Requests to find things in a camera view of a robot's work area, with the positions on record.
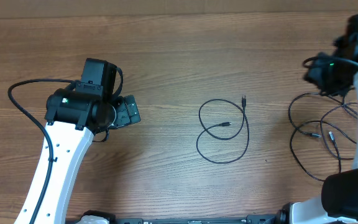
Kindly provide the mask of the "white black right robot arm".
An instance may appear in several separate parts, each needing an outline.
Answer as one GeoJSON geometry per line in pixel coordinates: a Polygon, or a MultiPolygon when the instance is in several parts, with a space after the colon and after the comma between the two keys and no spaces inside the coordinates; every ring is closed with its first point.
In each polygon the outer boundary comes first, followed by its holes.
{"type": "MultiPolygon", "coordinates": [[[[319,95],[330,99],[355,90],[356,110],[344,100],[338,103],[358,124],[358,14],[348,19],[346,33],[333,45],[332,55],[320,52],[303,62],[307,68],[304,79],[317,86],[319,95]]],[[[328,176],[322,181],[321,195],[286,204],[268,223],[358,223],[358,128],[355,144],[351,170],[328,176]]]]}

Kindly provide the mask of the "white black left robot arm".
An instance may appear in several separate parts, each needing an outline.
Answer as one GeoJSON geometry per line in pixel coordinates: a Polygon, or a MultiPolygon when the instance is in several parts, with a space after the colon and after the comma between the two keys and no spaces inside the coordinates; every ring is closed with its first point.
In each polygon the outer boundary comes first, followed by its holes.
{"type": "Polygon", "coordinates": [[[44,135],[39,163],[16,223],[65,223],[82,160],[98,133],[108,134],[141,121],[135,98],[121,96],[115,87],[122,70],[113,63],[87,58],[80,80],[66,80],[46,102],[46,124],[41,124],[8,97],[44,135]]]}

